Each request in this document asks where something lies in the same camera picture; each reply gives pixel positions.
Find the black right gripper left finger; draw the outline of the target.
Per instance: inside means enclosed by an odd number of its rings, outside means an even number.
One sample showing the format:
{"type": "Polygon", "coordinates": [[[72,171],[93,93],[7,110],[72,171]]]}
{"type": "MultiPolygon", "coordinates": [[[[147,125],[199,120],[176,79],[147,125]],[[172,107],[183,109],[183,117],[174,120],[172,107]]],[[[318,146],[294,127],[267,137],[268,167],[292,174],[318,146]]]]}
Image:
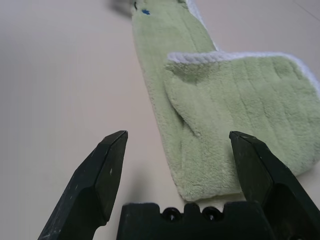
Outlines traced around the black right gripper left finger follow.
{"type": "Polygon", "coordinates": [[[91,240],[110,220],[120,185],[126,130],[103,138],[74,171],[40,240],[91,240]]]}

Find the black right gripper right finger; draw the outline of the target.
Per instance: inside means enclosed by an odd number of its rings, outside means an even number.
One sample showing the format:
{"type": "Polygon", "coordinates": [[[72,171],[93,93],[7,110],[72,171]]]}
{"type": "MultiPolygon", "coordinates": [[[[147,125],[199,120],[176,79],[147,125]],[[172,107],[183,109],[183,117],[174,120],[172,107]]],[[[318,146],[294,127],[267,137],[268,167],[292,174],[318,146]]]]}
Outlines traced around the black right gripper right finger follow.
{"type": "Polygon", "coordinates": [[[240,187],[258,202],[278,240],[318,240],[320,211],[291,170],[254,136],[229,133],[240,187]]]}

